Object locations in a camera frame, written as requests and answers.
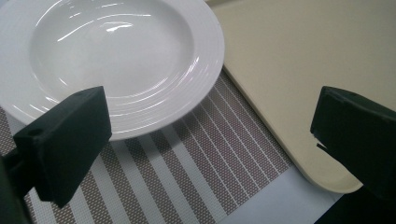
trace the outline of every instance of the striped placemat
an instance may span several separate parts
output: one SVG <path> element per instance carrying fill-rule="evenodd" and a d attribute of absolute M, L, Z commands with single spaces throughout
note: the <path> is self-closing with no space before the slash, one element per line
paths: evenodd
<path fill-rule="evenodd" d="M 1 153 L 21 124 L 0 109 Z M 292 165 L 223 73 L 188 115 L 103 149 L 63 209 L 25 197 L 35 223 L 217 223 Z"/>

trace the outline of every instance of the table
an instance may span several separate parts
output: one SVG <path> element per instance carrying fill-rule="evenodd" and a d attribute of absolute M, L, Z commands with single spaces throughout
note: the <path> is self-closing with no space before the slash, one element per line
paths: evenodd
<path fill-rule="evenodd" d="M 2 154 L 22 127 L 0 109 Z M 63 209 L 25 201 L 36 223 L 310 223 L 340 196 L 302 178 L 222 72 L 187 116 L 106 145 Z"/>

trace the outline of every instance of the white plate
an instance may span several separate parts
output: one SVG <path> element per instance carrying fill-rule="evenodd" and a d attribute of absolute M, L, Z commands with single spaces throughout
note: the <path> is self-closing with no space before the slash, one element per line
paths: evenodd
<path fill-rule="evenodd" d="M 0 105 L 28 124 L 105 87 L 112 140 L 160 129 L 219 76 L 224 40 L 202 0 L 12 0 L 0 9 Z"/>

